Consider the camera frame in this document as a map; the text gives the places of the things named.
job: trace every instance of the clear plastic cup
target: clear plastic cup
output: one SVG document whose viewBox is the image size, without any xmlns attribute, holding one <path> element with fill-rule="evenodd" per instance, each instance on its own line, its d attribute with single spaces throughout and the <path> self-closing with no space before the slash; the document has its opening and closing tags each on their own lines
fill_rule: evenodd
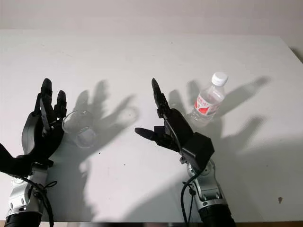
<svg viewBox="0 0 303 227">
<path fill-rule="evenodd" d="M 92 129 L 93 114 L 87 110 L 76 110 L 68 114 L 62 122 L 62 129 L 80 148 L 94 145 L 96 133 Z"/>
</svg>

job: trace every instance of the robotic hand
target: robotic hand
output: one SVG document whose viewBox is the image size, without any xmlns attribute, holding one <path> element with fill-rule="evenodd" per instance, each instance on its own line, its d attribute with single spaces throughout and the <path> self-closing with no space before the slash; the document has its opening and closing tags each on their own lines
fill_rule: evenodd
<svg viewBox="0 0 303 227">
<path fill-rule="evenodd" d="M 195 198 L 201 220 L 206 227 L 235 227 L 221 188 L 215 178 L 214 162 L 210 159 L 214 147 L 210 138 L 193 132 L 183 115 L 176 109 L 170 109 L 168 102 L 155 79 L 152 79 L 154 99 L 158 107 L 159 118 L 164 126 L 155 126 L 154 131 L 135 128 L 135 132 L 157 145 L 174 150 L 181 155 L 181 163 L 187 164 L 191 178 L 181 191 L 181 207 L 186 226 L 187 220 L 183 196 L 186 187 Z"/>
<path fill-rule="evenodd" d="M 46 196 L 47 169 L 53 165 L 49 157 L 59 147 L 64 131 L 62 121 L 66 116 L 66 96 L 60 91 L 57 104 L 52 108 L 52 83 L 43 81 L 35 109 L 27 118 L 22 132 L 24 155 L 12 157 L 0 144 L 0 171 L 14 177 L 9 198 L 6 227 L 40 225 L 43 206 L 53 226 L 53 212 Z"/>
</svg>

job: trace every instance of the white bottle cap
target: white bottle cap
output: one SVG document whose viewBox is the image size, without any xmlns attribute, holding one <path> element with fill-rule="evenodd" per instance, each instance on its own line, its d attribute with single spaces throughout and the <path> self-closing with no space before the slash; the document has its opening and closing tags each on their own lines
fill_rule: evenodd
<svg viewBox="0 0 303 227">
<path fill-rule="evenodd" d="M 215 72 L 212 77 L 212 83 L 216 86 L 223 86 L 228 79 L 224 72 Z"/>
</svg>

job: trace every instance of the table surface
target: table surface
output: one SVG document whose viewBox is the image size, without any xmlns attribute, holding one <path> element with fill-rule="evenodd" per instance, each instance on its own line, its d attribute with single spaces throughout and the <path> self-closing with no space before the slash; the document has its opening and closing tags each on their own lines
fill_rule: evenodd
<svg viewBox="0 0 303 227">
<path fill-rule="evenodd" d="M 51 157 L 56 221 L 182 222 L 186 166 L 134 128 L 162 125 L 153 77 L 185 115 L 220 70 L 230 76 L 226 99 L 211 124 L 192 126 L 213 140 L 217 180 L 234 219 L 303 218 L 303 65 L 279 37 L 2 30 L 0 48 L 0 141 L 13 156 L 23 152 L 22 129 L 44 78 L 54 96 L 66 92 L 68 112 L 94 114 L 96 146 L 76 148 L 65 135 Z M 0 182 L 4 219 L 11 178 L 0 174 Z M 189 202 L 186 195 L 186 208 Z"/>
</svg>

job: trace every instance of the black cable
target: black cable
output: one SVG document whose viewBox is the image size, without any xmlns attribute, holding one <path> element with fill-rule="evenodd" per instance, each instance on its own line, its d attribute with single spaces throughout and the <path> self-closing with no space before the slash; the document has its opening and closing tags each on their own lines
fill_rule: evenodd
<svg viewBox="0 0 303 227">
<path fill-rule="evenodd" d="M 50 182 L 50 183 L 47 184 L 43 189 L 41 189 L 41 188 L 39 187 L 38 184 L 34 183 L 34 182 L 31 181 L 31 180 L 28 180 L 28 179 L 25 178 L 25 177 L 22 177 L 22 176 L 13 176 L 13 177 L 18 178 L 18 179 L 21 179 L 21 180 L 23 180 L 23 181 L 29 183 L 31 186 L 33 186 L 33 187 L 39 192 L 39 194 L 42 196 L 42 203 L 43 203 L 43 205 L 44 205 L 44 207 L 45 207 L 45 209 L 46 209 L 46 211 L 47 211 L 48 217 L 49 217 L 49 226 L 50 226 L 50 227 L 53 227 L 53 209 L 52 209 L 52 206 L 51 206 L 51 204 L 50 204 L 50 202 L 49 202 L 49 200 L 48 200 L 48 198 L 47 198 L 47 196 L 46 196 L 46 194 L 45 194 L 44 188 L 45 188 L 45 187 L 49 187 L 49 185 L 50 185 L 50 184 L 54 184 L 54 182 Z"/>
<path fill-rule="evenodd" d="M 192 208 L 193 208 L 193 201 L 194 201 L 194 195 L 191 195 L 191 202 L 190 202 L 190 209 L 189 209 L 188 223 L 190 223 L 190 216 L 191 216 L 191 210 L 192 210 Z"/>
<path fill-rule="evenodd" d="M 44 190 L 45 188 L 52 188 L 52 187 L 54 187 L 57 183 L 58 183 L 57 181 L 52 181 L 52 182 L 48 183 L 46 186 L 44 186 L 44 187 L 43 187 L 43 190 Z"/>
<path fill-rule="evenodd" d="M 185 192 L 185 189 L 187 188 L 187 186 L 189 186 L 189 184 L 193 180 L 195 180 L 198 176 L 200 176 L 201 173 L 202 173 L 202 171 L 199 171 L 198 173 L 196 173 L 196 175 L 192 176 L 188 181 L 186 181 L 186 183 L 183 185 L 183 188 L 181 191 L 181 209 L 182 209 L 183 219 L 184 219 L 184 223 L 185 223 L 186 227 L 188 227 L 188 222 L 187 222 L 186 212 L 185 212 L 185 208 L 184 208 L 184 192 Z"/>
</svg>

